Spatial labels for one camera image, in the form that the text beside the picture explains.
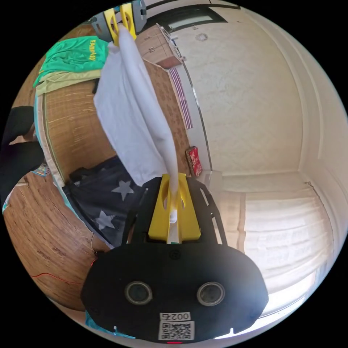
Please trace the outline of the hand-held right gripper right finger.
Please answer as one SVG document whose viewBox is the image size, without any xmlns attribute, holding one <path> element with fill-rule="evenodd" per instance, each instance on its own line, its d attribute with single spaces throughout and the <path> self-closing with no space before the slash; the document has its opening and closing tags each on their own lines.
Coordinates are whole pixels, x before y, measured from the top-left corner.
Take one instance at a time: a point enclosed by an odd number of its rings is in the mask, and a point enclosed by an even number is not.
<svg viewBox="0 0 348 348">
<path fill-rule="evenodd" d="M 197 241 L 201 236 L 186 175 L 179 173 L 177 193 L 177 229 L 179 241 Z"/>
</svg>

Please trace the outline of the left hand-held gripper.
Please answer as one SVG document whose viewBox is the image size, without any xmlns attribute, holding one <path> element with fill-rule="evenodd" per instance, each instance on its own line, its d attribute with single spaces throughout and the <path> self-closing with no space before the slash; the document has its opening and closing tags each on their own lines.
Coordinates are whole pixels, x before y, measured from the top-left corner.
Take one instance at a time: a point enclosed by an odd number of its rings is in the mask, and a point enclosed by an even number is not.
<svg viewBox="0 0 348 348">
<path fill-rule="evenodd" d="M 119 45 L 119 24 L 123 25 L 135 40 L 147 23 L 147 10 L 143 0 L 131 1 L 96 14 L 91 25 L 96 35 L 104 41 Z"/>
</svg>

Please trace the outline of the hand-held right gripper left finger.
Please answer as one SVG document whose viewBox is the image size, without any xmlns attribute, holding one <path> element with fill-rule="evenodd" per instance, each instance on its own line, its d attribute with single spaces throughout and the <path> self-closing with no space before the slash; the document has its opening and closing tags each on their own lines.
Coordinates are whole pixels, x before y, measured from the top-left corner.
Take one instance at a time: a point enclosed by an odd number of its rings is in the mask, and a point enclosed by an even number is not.
<svg viewBox="0 0 348 348">
<path fill-rule="evenodd" d="M 151 240 L 165 243 L 168 241 L 170 214 L 173 208 L 172 200 L 173 195 L 170 189 L 170 177 L 169 175 L 163 175 L 148 230 L 148 237 Z"/>
</svg>

